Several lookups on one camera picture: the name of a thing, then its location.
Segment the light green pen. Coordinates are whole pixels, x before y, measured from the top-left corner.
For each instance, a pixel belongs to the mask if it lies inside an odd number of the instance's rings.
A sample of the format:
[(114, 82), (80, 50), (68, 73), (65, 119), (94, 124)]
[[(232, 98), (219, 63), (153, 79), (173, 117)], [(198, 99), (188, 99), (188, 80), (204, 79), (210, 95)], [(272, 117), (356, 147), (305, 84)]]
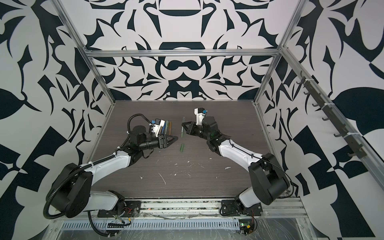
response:
[(165, 126), (165, 134), (166, 135), (168, 135), (168, 133), (169, 133), (169, 124), (170, 124), (170, 122), (166, 121), (166, 126)]

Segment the dark green pen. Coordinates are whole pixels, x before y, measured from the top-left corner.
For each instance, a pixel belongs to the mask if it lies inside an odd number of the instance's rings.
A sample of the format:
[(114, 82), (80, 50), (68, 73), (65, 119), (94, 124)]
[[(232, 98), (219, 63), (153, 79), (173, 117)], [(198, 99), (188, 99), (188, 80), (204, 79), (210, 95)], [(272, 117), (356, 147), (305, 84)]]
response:
[(185, 117), (183, 117), (183, 120), (182, 120), (182, 130), (181, 130), (181, 138), (183, 138), (183, 136), (184, 136), (184, 122), (185, 122)]

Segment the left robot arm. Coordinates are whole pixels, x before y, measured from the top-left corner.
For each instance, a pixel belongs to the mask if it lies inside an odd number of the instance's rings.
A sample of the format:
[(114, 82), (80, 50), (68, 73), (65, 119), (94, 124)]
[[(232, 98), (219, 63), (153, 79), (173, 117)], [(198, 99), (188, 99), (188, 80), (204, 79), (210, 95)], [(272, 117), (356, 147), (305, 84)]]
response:
[(128, 168), (144, 152), (165, 149), (178, 140), (177, 136), (149, 133), (144, 126), (136, 126), (114, 152), (87, 164), (66, 165), (46, 196), (43, 216), (53, 220), (65, 216), (73, 218), (82, 212), (107, 211), (113, 216), (125, 213), (125, 198), (116, 191), (93, 191), (92, 186), (112, 173)]

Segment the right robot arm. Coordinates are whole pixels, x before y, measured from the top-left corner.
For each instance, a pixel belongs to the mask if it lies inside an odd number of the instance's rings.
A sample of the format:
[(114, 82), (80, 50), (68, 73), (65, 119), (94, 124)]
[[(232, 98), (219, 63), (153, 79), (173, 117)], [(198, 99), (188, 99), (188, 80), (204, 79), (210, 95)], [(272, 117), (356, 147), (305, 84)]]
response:
[(182, 127), (186, 134), (206, 140), (212, 152), (232, 160), (250, 176), (252, 186), (235, 196), (232, 204), (222, 204), (222, 216), (256, 213), (261, 204), (270, 205), (291, 186), (290, 178), (273, 154), (261, 155), (236, 144), (219, 130), (215, 118), (206, 117), (199, 124), (184, 122)]

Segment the green circuit board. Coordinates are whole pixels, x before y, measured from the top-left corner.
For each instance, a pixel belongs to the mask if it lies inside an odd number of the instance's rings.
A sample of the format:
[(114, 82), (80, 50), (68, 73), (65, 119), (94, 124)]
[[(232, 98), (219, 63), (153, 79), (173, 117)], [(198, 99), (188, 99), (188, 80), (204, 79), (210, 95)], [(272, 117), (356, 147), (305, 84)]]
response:
[(240, 220), (240, 234), (249, 235), (258, 228), (258, 222), (255, 219), (251, 220)]

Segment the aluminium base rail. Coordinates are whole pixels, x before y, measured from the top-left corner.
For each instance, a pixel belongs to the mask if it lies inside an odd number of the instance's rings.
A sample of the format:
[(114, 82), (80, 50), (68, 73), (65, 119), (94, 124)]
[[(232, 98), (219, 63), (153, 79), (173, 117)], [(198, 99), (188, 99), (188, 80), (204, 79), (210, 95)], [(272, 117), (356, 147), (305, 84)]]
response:
[(241, 210), (233, 198), (126, 199), (123, 217), (183, 219), (197, 217), (306, 218), (299, 198), (277, 199), (270, 205), (256, 204)]

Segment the wall hook rack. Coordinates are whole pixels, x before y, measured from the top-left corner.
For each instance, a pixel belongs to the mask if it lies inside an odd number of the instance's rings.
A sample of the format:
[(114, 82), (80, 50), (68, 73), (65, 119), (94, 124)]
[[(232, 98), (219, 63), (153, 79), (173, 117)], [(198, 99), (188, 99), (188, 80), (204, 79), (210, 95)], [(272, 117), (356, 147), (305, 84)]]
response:
[(330, 121), (333, 124), (337, 130), (334, 137), (343, 138), (351, 148), (353, 153), (349, 154), (349, 156), (358, 157), (359, 159), (367, 157), (368, 151), (366, 150), (362, 135), (352, 126), (318, 83), (314, 79), (303, 76), (298, 84), (303, 85), (307, 89), (305, 95), (310, 95), (315, 100), (313, 107), (319, 108), (324, 112), (326, 116), (323, 118), (323, 121)]

